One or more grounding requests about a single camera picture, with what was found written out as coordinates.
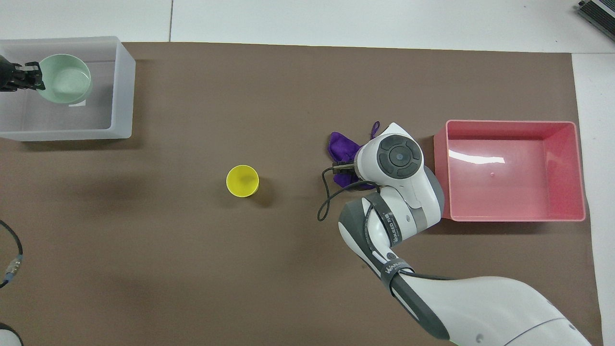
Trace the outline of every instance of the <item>white robotic arm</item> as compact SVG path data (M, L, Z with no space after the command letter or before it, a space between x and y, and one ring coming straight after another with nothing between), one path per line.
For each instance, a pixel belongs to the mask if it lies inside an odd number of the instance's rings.
M431 335L457 345L590 345L545 297L499 277L449 280L419 275L391 247L440 221L444 197L416 141L392 123L357 153L361 179L380 193L347 203L339 217L346 244Z

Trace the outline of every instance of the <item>translucent plastic container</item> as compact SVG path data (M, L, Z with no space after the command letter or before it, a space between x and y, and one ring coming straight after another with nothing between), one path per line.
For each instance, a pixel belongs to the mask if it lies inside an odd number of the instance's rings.
M574 123L449 120L434 155L447 219L585 219Z
M0 137L19 141L119 139L132 133L135 59L116 37L0 40L0 55L24 64L53 54L80 58L92 93L61 105L33 90L0 92Z

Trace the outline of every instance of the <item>yellow cup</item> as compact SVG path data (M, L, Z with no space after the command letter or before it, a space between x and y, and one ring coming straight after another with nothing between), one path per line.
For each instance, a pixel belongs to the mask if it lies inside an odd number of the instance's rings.
M258 190L258 174L254 168L240 164L226 176L226 188L237 197L248 197Z

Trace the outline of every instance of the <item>round button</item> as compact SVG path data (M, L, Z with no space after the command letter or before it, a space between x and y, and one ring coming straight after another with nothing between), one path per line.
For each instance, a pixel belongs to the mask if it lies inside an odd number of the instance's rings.
M391 149L389 159L397 167L406 166L412 159L412 151L406 147L395 147Z

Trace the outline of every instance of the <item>brown table surface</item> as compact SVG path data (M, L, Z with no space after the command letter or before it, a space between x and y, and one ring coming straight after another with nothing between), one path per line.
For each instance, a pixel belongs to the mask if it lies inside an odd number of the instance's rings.
M364 193L316 221L330 132L363 144L374 121L395 121L433 168L447 119L577 122L570 54L126 47L130 139L0 141L0 215L25 249L0 320L27 346L448 345L341 239L338 213ZM252 198L226 191L236 164L261 176ZM589 218L443 220L396 249L421 273L524 281L602 344Z

